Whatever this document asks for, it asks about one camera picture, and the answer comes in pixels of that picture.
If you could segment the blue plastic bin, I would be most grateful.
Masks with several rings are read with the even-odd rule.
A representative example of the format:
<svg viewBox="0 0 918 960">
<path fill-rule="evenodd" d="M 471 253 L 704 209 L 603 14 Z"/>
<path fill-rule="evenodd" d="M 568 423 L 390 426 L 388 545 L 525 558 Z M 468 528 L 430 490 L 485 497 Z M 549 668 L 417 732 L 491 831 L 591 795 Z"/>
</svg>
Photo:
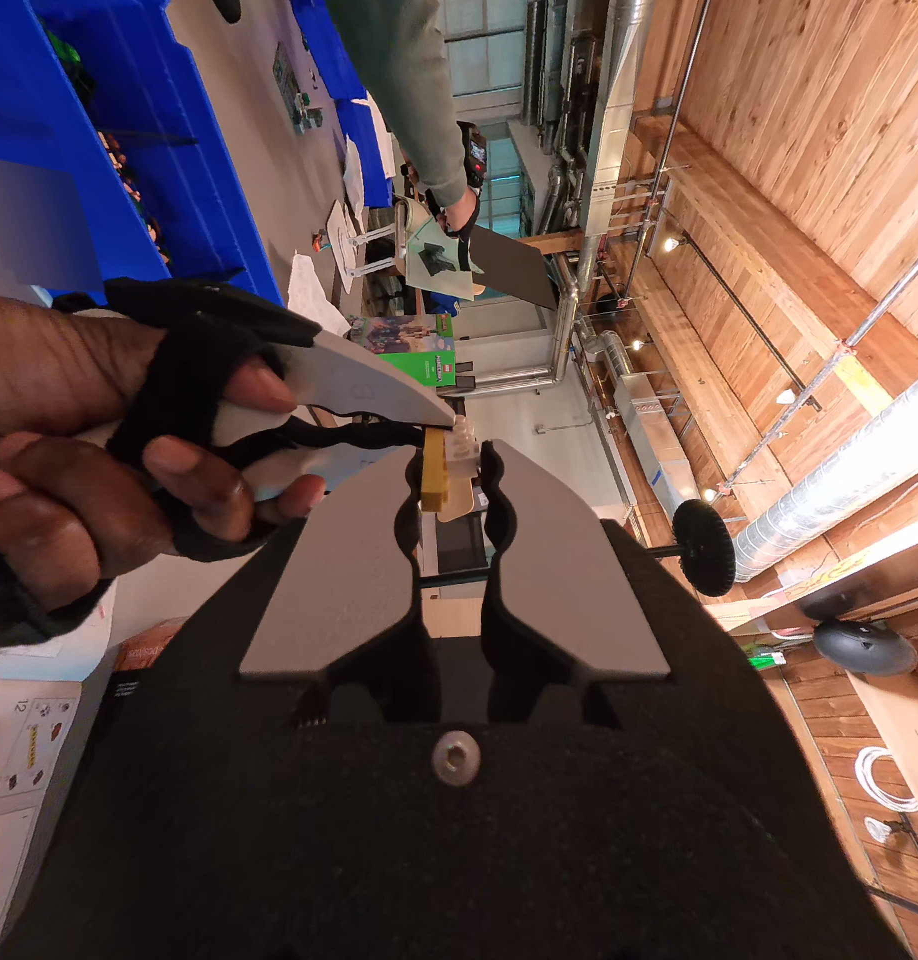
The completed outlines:
<svg viewBox="0 0 918 960">
<path fill-rule="evenodd" d="M 0 162 L 71 182 L 103 280 L 210 278 L 282 306 L 166 7 L 0 1 Z"/>
<path fill-rule="evenodd" d="M 389 208 L 393 205 L 395 174 L 393 145 L 379 107 L 358 78 L 325 3 L 293 1 L 291 6 L 305 45 L 335 105 L 340 129 L 357 149 L 364 205 L 370 209 Z"/>
</svg>

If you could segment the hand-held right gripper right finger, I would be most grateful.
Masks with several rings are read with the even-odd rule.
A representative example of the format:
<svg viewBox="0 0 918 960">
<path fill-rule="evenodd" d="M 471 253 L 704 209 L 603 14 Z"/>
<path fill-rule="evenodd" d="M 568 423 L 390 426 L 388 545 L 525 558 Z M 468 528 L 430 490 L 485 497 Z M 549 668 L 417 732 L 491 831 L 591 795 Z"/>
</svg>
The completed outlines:
<svg viewBox="0 0 918 960">
<path fill-rule="evenodd" d="M 669 677 L 596 511 L 501 439 L 482 443 L 485 533 L 494 547 L 489 610 L 588 681 Z"/>
</svg>

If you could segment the green toy box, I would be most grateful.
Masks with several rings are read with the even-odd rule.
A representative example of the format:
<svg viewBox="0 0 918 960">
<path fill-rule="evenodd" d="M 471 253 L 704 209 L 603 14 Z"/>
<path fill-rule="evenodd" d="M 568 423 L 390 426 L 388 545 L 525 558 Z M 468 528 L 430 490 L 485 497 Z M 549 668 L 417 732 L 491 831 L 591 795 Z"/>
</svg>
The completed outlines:
<svg viewBox="0 0 918 960">
<path fill-rule="evenodd" d="M 348 316 L 346 338 L 433 389 L 456 385 L 453 317 L 448 313 Z"/>
</svg>

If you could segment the narrow yellow toy plate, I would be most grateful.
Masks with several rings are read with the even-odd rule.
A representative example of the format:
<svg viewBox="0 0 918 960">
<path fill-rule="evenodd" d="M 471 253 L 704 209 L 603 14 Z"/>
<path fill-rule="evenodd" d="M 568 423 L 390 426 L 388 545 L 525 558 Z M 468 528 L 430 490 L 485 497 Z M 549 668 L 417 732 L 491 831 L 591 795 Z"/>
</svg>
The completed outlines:
<svg viewBox="0 0 918 960">
<path fill-rule="evenodd" d="M 424 430 L 419 505 L 425 514 L 438 514 L 449 504 L 451 478 L 446 437 L 447 431 L 441 428 Z"/>
</svg>

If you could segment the white paper sheet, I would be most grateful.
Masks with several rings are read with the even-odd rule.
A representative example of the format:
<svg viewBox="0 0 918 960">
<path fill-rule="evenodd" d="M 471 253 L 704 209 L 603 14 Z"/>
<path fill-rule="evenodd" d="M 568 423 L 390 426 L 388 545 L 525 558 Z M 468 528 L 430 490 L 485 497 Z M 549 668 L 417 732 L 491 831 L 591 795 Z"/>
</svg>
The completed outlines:
<svg viewBox="0 0 918 960">
<path fill-rule="evenodd" d="M 347 319 L 328 298 L 312 259 L 295 252 L 292 258 L 287 287 L 286 306 L 289 311 L 318 324 L 323 329 L 348 327 Z"/>
</svg>

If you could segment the person's left hand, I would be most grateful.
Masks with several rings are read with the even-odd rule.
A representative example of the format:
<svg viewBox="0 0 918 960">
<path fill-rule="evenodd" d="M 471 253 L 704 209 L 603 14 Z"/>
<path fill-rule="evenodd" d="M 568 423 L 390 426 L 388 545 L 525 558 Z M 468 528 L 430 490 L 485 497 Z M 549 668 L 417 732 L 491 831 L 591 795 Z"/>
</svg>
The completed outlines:
<svg viewBox="0 0 918 960">
<path fill-rule="evenodd" d="M 0 599 L 41 616 L 81 612 L 98 587 L 175 553 L 162 490 L 201 532 L 238 545 L 303 519 L 325 481 L 300 476 L 256 504 L 240 472 L 171 435 L 133 468 L 78 438 L 125 417 L 165 331 L 131 318 L 65 315 L 0 296 Z M 0 626 L 14 621 L 0 615 Z"/>
</svg>

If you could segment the black flat panel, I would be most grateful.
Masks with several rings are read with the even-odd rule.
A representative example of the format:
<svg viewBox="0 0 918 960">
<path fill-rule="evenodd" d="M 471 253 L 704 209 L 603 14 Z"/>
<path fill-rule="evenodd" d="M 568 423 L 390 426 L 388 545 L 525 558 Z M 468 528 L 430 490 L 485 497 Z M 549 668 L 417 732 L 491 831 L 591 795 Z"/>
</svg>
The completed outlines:
<svg viewBox="0 0 918 960">
<path fill-rule="evenodd" d="M 473 282 L 499 294 L 545 309 L 559 303 L 543 254 L 520 239 L 476 225 L 469 239 Z"/>
</svg>

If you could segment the open picture booklet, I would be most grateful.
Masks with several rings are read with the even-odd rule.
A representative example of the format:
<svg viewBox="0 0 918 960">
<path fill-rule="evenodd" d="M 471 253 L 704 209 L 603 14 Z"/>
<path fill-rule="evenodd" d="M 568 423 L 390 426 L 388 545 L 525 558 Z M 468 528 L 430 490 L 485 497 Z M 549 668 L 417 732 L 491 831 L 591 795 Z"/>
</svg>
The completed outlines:
<svg viewBox="0 0 918 960">
<path fill-rule="evenodd" d="M 404 278 L 420 291 L 461 301 L 471 301 L 476 296 L 468 245 L 443 231 L 433 217 L 427 218 L 407 239 Z"/>
</svg>

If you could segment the toy instruction sheet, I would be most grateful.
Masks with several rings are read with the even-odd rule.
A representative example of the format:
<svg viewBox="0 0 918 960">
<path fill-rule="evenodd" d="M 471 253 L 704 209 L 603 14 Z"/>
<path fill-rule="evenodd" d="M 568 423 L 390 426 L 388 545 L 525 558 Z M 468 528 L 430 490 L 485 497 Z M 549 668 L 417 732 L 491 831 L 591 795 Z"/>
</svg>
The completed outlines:
<svg viewBox="0 0 918 960">
<path fill-rule="evenodd" d="M 0 935 L 81 692 L 77 681 L 0 679 Z"/>
</svg>

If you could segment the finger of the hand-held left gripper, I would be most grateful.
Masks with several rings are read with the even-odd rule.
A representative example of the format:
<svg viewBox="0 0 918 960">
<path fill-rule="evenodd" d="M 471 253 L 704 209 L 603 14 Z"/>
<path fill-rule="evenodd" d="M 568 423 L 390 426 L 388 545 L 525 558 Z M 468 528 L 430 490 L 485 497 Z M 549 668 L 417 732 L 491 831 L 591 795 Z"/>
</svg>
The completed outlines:
<svg viewBox="0 0 918 960">
<path fill-rule="evenodd" d="M 241 441 L 241 474 L 256 501 L 277 498 L 308 475 L 320 477 L 331 492 L 391 451 L 423 445 L 424 429 L 408 424 L 285 423 Z"/>
<path fill-rule="evenodd" d="M 309 346 L 282 343 L 278 354 L 298 406 L 346 418 L 365 414 L 410 426 L 455 426 L 453 409 L 433 390 L 331 332 L 317 333 Z"/>
</svg>

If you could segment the another person's forearm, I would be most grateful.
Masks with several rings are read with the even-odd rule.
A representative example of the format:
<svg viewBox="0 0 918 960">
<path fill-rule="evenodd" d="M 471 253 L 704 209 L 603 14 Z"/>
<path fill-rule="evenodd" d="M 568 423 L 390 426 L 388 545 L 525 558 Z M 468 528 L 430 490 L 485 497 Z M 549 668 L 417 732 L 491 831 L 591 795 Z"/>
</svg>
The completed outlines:
<svg viewBox="0 0 918 960">
<path fill-rule="evenodd" d="M 435 1 L 327 1 L 352 66 L 442 209 L 470 192 Z"/>
</svg>

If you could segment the silver upright air duct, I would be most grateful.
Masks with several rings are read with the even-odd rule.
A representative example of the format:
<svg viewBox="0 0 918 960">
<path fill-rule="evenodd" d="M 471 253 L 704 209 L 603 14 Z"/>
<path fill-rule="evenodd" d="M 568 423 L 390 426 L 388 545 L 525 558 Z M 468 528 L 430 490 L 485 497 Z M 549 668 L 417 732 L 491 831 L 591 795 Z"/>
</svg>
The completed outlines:
<svg viewBox="0 0 918 960">
<path fill-rule="evenodd" d="M 653 1 L 609 2 L 581 194 L 574 321 L 591 286 L 600 242 L 609 232 L 654 6 Z"/>
</svg>

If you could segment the grey desk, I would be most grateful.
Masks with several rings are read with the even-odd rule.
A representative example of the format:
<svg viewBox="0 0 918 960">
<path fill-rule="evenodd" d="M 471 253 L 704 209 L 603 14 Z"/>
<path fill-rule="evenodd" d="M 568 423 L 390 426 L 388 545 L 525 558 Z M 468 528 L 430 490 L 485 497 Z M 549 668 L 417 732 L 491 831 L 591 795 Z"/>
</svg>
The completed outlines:
<svg viewBox="0 0 918 960">
<path fill-rule="evenodd" d="M 312 235 L 346 198 L 345 136 L 333 100 L 306 50 L 290 2 L 242 2 L 228 25 L 212 2 L 171 2 L 167 16 L 193 55 L 225 145 L 270 260 L 280 294 L 287 293 L 295 254 L 308 255 L 333 306 L 358 315 L 362 279 L 346 292 L 333 255 L 315 252 Z M 287 56 L 302 92 L 323 113 L 322 127 L 295 131 L 273 76 L 275 54 Z"/>
</svg>

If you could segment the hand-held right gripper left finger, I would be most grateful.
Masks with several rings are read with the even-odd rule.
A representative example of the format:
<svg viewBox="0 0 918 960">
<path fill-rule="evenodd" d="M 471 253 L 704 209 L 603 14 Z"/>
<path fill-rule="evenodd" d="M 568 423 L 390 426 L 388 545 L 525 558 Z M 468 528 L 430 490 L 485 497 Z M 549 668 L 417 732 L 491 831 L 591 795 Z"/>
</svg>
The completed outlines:
<svg viewBox="0 0 918 960">
<path fill-rule="evenodd" d="M 240 662 L 242 676 L 327 676 L 417 624 L 421 456 L 400 447 L 310 513 Z"/>
</svg>

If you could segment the white toy brick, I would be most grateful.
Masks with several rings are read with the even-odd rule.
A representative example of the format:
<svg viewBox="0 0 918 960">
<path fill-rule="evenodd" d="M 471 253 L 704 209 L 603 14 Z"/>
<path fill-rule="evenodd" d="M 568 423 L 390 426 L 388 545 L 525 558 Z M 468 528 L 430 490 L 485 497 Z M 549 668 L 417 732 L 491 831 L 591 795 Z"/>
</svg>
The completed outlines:
<svg viewBox="0 0 918 960">
<path fill-rule="evenodd" d="M 464 414 L 456 414 L 452 428 L 443 432 L 443 449 L 450 483 L 477 477 L 480 443 L 473 423 Z"/>
</svg>

